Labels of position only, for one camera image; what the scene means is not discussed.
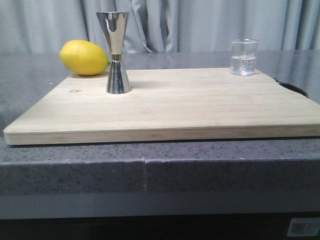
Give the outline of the white QR code label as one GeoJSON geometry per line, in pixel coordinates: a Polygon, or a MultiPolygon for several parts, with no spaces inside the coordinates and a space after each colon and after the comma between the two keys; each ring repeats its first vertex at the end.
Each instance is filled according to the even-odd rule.
{"type": "Polygon", "coordinates": [[[319,218],[292,218],[287,237],[316,237],[320,233],[319,218]]]}

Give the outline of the grey curtain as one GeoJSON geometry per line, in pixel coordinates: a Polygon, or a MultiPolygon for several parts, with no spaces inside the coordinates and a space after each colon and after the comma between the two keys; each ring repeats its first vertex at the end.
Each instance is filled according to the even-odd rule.
{"type": "Polygon", "coordinates": [[[261,51],[317,50],[317,0],[3,0],[2,54],[57,53],[70,40],[107,47],[98,12],[128,12],[127,53],[224,52],[235,39],[261,51]]]}

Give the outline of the yellow lemon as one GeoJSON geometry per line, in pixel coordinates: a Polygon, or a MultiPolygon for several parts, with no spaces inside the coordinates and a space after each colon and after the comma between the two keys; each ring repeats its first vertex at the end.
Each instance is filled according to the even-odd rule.
{"type": "Polygon", "coordinates": [[[97,44],[86,40],[70,40],[59,52],[63,65],[78,75],[94,76],[106,70],[110,60],[97,44]]]}

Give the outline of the steel double jigger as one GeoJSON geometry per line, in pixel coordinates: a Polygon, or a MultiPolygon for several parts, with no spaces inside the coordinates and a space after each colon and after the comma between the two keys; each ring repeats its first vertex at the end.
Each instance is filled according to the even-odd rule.
{"type": "Polygon", "coordinates": [[[125,94],[132,90],[122,61],[124,37],[129,13],[123,11],[97,12],[101,30],[111,53],[106,92],[125,94]]]}

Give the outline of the glass beaker with clear liquid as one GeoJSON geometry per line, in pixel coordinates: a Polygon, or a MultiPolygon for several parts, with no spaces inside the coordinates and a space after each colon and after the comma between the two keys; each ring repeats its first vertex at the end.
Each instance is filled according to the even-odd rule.
{"type": "Polygon", "coordinates": [[[256,69],[259,40],[234,39],[231,42],[230,73],[236,76],[251,76],[256,69]]]}

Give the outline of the wooden cutting board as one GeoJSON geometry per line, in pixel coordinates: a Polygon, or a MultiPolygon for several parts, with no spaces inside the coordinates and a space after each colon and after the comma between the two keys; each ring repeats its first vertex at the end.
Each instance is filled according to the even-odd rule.
{"type": "Polygon", "coordinates": [[[320,106],[263,72],[128,70],[132,90],[106,92],[108,73],[70,75],[4,129],[9,145],[317,137],[320,106]]]}

